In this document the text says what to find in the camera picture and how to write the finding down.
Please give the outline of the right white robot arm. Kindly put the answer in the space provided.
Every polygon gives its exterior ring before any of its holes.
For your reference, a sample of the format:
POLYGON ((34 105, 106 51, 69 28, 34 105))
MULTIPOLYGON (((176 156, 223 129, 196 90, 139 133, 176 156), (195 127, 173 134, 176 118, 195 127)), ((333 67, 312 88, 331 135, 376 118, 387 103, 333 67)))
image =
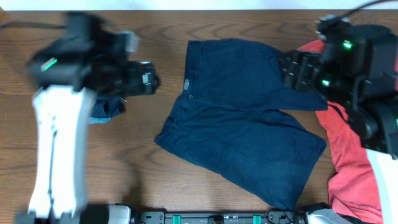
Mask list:
POLYGON ((318 41, 279 57, 284 83, 318 93, 336 175, 330 207, 306 223, 397 222, 397 36, 347 16, 318 21, 318 41))

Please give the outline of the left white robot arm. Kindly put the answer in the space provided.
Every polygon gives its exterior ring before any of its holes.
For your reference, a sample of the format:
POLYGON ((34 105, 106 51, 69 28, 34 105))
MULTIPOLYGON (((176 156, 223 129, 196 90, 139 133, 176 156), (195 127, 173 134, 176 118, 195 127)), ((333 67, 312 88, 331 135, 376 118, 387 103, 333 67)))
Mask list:
POLYGON ((28 211, 16 223, 135 223, 127 206, 90 204, 86 145, 97 96, 151 95, 160 81, 150 62, 131 61, 139 39, 105 30, 102 18, 66 15, 65 34, 38 51, 28 69, 38 131, 37 174, 28 211))

